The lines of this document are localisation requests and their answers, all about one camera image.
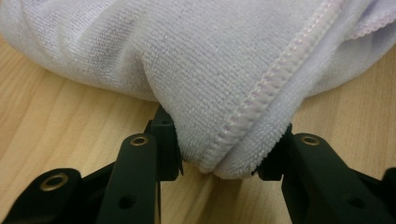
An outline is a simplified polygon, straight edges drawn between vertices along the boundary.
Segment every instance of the round metal fastener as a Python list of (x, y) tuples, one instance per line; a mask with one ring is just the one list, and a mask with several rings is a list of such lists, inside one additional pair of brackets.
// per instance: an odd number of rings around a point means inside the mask
[(52, 175), (41, 183), (40, 189), (43, 191), (53, 191), (65, 185), (68, 180), (69, 180), (69, 176), (66, 175), (65, 173)]
[(137, 136), (131, 140), (131, 145), (135, 147), (140, 147), (145, 145), (149, 139), (146, 136)]
[(320, 145), (320, 141), (313, 136), (309, 136), (309, 135), (305, 135), (303, 137), (301, 137), (301, 141), (304, 142), (305, 144), (309, 145), (309, 146), (318, 146)]

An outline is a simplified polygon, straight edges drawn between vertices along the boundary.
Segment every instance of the folded towel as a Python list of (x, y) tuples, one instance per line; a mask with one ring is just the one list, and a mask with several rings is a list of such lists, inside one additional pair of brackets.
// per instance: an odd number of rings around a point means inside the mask
[(3, 0), (0, 32), (61, 76), (159, 101), (183, 159), (250, 175), (302, 100), (396, 43), (393, 0)]

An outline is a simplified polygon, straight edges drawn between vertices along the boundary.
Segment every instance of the stitched seam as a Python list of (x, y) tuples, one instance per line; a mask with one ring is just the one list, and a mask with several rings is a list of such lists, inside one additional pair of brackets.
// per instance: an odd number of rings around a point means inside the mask
[(396, 21), (396, 8), (383, 15), (382, 17), (378, 17), (376, 20), (371, 20), (362, 25), (359, 25), (354, 29), (353, 34), (349, 37), (349, 39), (357, 39), (364, 35), (368, 35), (381, 28), (384, 28), (385, 26), (393, 23), (394, 21)]
[(346, 0), (328, 0), (314, 12), (303, 30), (293, 38), (255, 88), (224, 122), (200, 159), (202, 172), (213, 171), (217, 161), (221, 161), (246, 135), (331, 27), (345, 2)]

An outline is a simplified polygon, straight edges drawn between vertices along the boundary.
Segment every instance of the terry cloth fabric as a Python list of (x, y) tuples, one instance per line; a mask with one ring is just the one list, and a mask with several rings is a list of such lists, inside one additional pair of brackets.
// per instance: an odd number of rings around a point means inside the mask
[(241, 178), (301, 101), (396, 42), (394, 0), (3, 0), (0, 32), (64, 77), (159, 101), (184, 160)]

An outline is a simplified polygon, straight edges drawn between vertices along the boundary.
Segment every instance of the wooden table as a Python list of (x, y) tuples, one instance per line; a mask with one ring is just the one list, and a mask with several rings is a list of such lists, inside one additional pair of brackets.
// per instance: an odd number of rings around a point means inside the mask
[[(311, 97), (294, 132), (325, 138), (346, 163), (381, 178), (396, 166), (396, 48), (364, 75)], [(0, 219), (38, 175), (72, 167), (87, 175), (141, 133), (156, 103), (99, 90), (41, 68), (0, 39)], [(184, 164), (163, 184), (163, 223), (290, 223), (278, 182), (221, 180)]]

